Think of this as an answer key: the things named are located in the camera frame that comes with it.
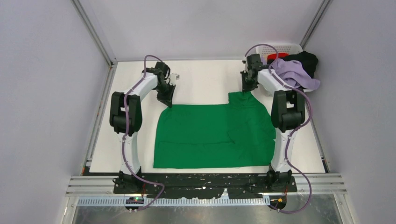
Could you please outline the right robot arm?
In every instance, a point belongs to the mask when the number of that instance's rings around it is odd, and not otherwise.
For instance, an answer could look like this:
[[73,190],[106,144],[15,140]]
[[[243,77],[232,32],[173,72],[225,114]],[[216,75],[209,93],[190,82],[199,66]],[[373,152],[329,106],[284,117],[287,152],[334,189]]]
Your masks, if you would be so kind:
[[241,72],[242,90],[248,92],[262,85],[273,97],[271,123],[276,130],[275,150],[264,181],[271,191],[279,191],[291,183],[290,158],[296,128],[305,122],[305,98],[287,85],[269,65],[262,63],[260,54],[245,56]]

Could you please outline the green t shirt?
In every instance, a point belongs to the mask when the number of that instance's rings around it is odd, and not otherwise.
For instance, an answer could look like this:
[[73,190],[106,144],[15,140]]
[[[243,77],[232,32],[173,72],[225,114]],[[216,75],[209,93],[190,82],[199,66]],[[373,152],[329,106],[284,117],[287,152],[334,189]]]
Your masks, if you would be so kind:
[[220,105],[173,105],[158,120],[155,168],[267,166],[275,152],[270,115],[250,92],[231,92]]

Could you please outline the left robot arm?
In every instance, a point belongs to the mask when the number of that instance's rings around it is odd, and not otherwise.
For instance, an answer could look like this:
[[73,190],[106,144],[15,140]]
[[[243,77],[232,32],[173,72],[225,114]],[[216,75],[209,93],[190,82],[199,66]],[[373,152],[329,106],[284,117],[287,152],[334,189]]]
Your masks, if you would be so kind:
[[141,103],[151,91],[156,91],[157,100],[171,108],[178,77],[165,62],[158,61],[153,68],[144,67],[140,79],[129,90],[111,95],[109,123],[119,138],[122,157],[118,177],[114,179],[116,190],[138,193],[146,183],[141,176],[137,146],[143,122]]

